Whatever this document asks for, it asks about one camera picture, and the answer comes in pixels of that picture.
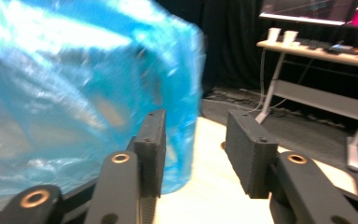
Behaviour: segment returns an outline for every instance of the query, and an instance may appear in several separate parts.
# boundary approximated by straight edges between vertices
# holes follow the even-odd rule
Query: black backdrop
[[[230,0],[227,7],[227,26],[224,32],[221,63],[216,85],[248,90],[260,88],[260,59],[262,49],[256,46],[258,41],[267,38],[269,27],[298,31],[298,37],[358,48],[358,29],[351,27],[326,26],[321,24],[274,21],[258,17],[262,1]],[[265,60],[265,86],[267,87],[278,61],[278,53],[267,51]],[[307,63],[310,59],[288,56],[290,61]],[[328,63],[315,60],[312,66],[345,72],[358,76],[358,67],[345,64]],[[282,79],[298,82],[304,67],[285,64],[282,68]],[[358,99],[358,77],[343,76],[321,70],[310,69],[305,74],[302,85],[323,91],[330,91]],[[342,123],[349,129],[356,129],[358,121],[334,115],[313,107],[286,101],[282,106],[301,110],[320,119],[331,119]]]
[[[344,45],[358,48],[358,29],[319,24],[295,23],[259,19],[261,0],[158,0],[171,13],[196,23],[205,33],[207,59],[202,78],[204,95],[214,86],[260,89],[260,59],[262,49],[258,41],[267,38],[269,27],[299,31],[298,37],[329,42],[344,41]],[[267,51],[265,60],[265,87],[269,85],[278,60],[278,53]],[[297,63],[309,59],[288,56]],[[312,66],[358,75],[358,67],[315,60]],[[285,65],[282,79],[298,82],[304,67]],[[330,91],[358,99],[358,78],[310,69],[302,85]],[[286,101],[282,106],[301,110],[320,119],[331,119],[356,129],[358,121],[322,110]]]

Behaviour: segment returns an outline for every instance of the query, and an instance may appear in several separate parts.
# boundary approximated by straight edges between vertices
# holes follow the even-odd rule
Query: table top
[[[226,126],[198,119],[191,179],[178,191],[161,196],[155,224],[274,223],[269,200],[252,200],[244,193],[226,152],[220,147],[224,141]],[[349,174],[317,164],[337,187],[357,192]]]
[[[284,52],[293,55],[329,61],[332,63],[345,63],[358,66],[358,55],[344,53],[338,55],[330,54],[323,51],[323,49],[308,49],[307,46],[302,45],[283,47],[282,42],[276,42],[274,45],[269,45],[267,44],[267,41],[261,41],[257,43],[257,46],[272,51]]]

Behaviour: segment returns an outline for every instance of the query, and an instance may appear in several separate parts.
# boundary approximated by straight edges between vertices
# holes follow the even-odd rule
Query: metal frame
[[[358,223],[358,196],[334,187],[306,155],[278,153],[275,138],[251,116],[228,111],[225,150],[244,192],[270,198],[276,224]]]
[[[161,195],[166,151],[165,110],[146,115],[124,151],[108,155],[98,179],[62,195],[39,185],[17,194],[0,224],[151,224]]]
[[[272,96],[274,95],[296,101],[304,105],[311,105],[352,119],[358,119],[358,100],[356,99],[279,80],[279,75],[284,63],[284,57],[287,53],[301,57],[325,60],[333,63],[347,63],[354,66],[358,66],[358,59],[356,60],[355,58],[321,53],[310,49],[299,49],[299,47],[283,48],[280,43],[270,46],[263,41],[257,43],[257,46],[264,49],[279,51],[281,53],[274,75],[269,84],[268,94],[264,102],[263,109],[256,117],[256,121],[258,123],[262,123],[269,115],[269,106]],[[347,140],[347,167],[354,172],[358,172],[358,130],[353,138],[350,137]]]

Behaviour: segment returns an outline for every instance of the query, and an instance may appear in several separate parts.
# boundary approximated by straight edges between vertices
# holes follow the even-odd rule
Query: cable
[[[217,103],[222,103],[224,105],[233,105],[235,107],[241,107],[241,109],[252,109],[252,108],[249,108],[249,107],[246,107],[246,106],[243,106],[243,105],[236,105],[236,104],[233,104],[233,103],[230,103],[230,102],[226,102],[226,101],[219,101],[219,100],[210,100],[210,99],[202,99],[203,101],[205,102],[217,102]]]
[[[261,62],[260,62],[260,99],[258,101],[258,105],[256,108],[251,109],[249,111],[245,111],[246,114],[252,113],[254,111],[259,111],[258,108],[263,104],[263,98],[264,98],[264,62],[266,59],[266,50],[263,49],[261,53]]]
[[[261,65],[260,65],[260,83],[261,83],[260,91],[261,92],[258,93],[258,92],[255,92],[255,91],[248,91],[246,89],[240,89],[240,91],[250,92],[252,94],[259,95],[260,96],[260,101],[262,100],[262,98],[266,97],[266,95],[264,94],[264,63],[265,63],[265,59],[266,59],[265,52],[266,52],[266,50],[263,49],[263,52],[261,54]],[[308,62],[307,66],[303,70],[300,78],[298,79],[297,84],[300,84],[303,81],[303,79],[304,79],[305,75],[307,74],[308,70],[310,69],[310,65],[313,63],[313,61],[314,61],[314,59],[310,59],[310,61]],[[281,100],[279,103],[277,103],[276,105],[271,106],[269,109],[275,108],[278,105],[283,104],[286,100],[287,99]],[[253,110],[251,110],[251,111],[249,111],[247,113],[251,113],[251,112],[254,112],[254,111],[260,111],[258,109],[258,107],[260,107],[261,104],[259,102],[258,106],[255,109],[253,109]]]

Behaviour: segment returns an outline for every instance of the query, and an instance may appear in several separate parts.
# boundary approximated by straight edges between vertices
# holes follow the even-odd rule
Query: screw hole
[[[345,217],[333,216],[331,220],[336,224],[351,224]]]
[[[223,150],[226,150],[226,142],[222,142],[220,144],[220,147],[223,149]]]
[[[112,162],[114,163],[123,163],[130,159],[130,156],[127,154],[117,154],[112,158]]]
[[[20,205],[24,208],[36,207],[48,200],[50,193],[45,189],[39,189],[22,198]]]
[[[259,137],[258,141],[262,142],[262,143],[267,143],[269,140],[267,140],[267,138],[265,138],[265,137]]]
[[[299,156],[299,155],[293,155],[292,154],[292,155],[289,155],[288,158],[289,158],[289,161],[297,163],[297,164],[305,164],[305,163],[307,163],[307,159],[305,159],[304,157]]]
[[[118,221],[118,217],[115,214],[108,214],[103,216],[101,219],[101,224],[116,224]]]

